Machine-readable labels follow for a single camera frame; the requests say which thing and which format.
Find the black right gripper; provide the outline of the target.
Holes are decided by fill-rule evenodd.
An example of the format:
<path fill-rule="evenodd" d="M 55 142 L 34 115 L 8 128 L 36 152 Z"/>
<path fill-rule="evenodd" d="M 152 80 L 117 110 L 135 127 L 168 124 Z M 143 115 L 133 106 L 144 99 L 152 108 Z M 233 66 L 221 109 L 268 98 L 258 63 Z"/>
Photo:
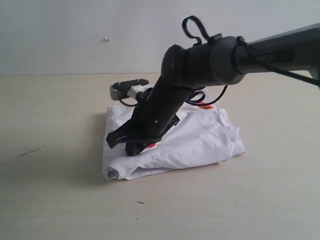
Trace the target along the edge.
<path fill-rule="evenodd" d="M 138 105 L 125 126 L 121 126 L 106 136 L 110 148 L 125 143 L 125 153 L 133 157 L 142 153 L 180 121 L 177 116 L 181 108 L 179 88 L 150 88 L 139 92 Z"/>

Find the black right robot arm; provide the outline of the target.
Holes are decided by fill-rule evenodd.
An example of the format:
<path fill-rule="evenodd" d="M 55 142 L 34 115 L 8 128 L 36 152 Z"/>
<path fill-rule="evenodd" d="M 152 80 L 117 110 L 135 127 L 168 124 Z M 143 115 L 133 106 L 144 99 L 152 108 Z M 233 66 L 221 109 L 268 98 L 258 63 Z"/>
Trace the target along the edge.
<path fill-rule="evenodd" d="M 274 72 L 315 86 L 320 84 L 320 26 L 313 24 L 254 42 L 221 34 L 208 36 L 184 49 L 171 46 L 165 53 L 159 79 L 149 86 L 144 79 L 110 86 L 115 101 L 136 100 L 131 118 L 106 137 L 109 147 L 125 144 L 128 156 L 140 154 L 159 142 L 179 122 L 178 110 L 195 100 L 202 89 L 238 84 L 247 74 Z"/>

